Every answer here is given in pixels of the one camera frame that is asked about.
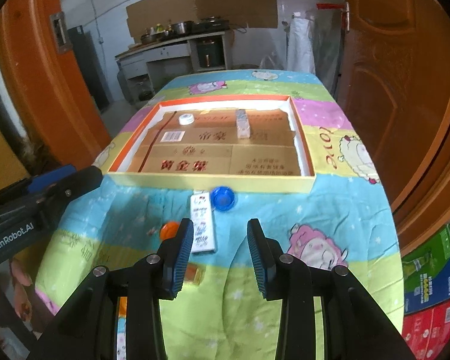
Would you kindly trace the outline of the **operator left hand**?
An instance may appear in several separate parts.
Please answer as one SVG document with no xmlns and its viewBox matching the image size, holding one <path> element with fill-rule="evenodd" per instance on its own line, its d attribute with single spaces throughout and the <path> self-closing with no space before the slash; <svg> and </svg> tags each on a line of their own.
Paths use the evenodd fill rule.
<svg viewBox="0 0 450 360">
<path fill-rule="evenodd" d="M 33 308 L 27 293 L 32 284 L 19 259 L 10 258 L 0 265 L 0 333 L 9 329 L 27 350 L 37 341 L 31 328 Z"/>
</svg>

